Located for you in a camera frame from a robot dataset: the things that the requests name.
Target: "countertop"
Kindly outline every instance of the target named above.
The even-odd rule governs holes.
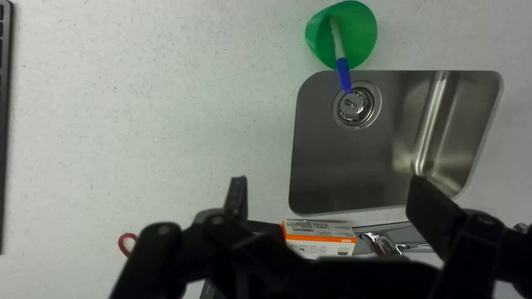
[[[288,206],[305,43],[326,0],[17,0],[0,297],[107,297],[117,237],[187,227],[250,179],[250,217]],[[532,211],[529,0],[365,0],[379,40],[360,70],[496,70],[504,91],[463,206]],[[401,207],[346,212],[406,219]]]

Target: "drain strainer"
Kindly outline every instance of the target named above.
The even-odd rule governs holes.
[[[368,81],[356,81],[351,93],[340,93],[333,104],[336,123],[348,129],[363,129],[371,126],[383,106],[379,89]]]

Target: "green cup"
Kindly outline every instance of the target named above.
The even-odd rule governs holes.
[[[378,20],[361,1],[341,1],[316,13],[305,36],[313,53],[330,68],[336,68],[335,40],[330,18],[335,18],[343,38],[350,68],[360,66],[378,41]]]

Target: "red wire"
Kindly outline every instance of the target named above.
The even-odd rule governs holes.
[[[118,249],[127,256],[130,257],[132,256],[132,251],[127,247],[127,239],[133,239],[135,242],[138,241],[138,236],[137,234],[132,234],[132,232],[125,232],[118,237]]]

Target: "sink basin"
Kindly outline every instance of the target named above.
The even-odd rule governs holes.
[[[414,174],[468,182],[499,98],[496,71],[335,71],[298,94],[290,206],[298,214],[406,204]]]

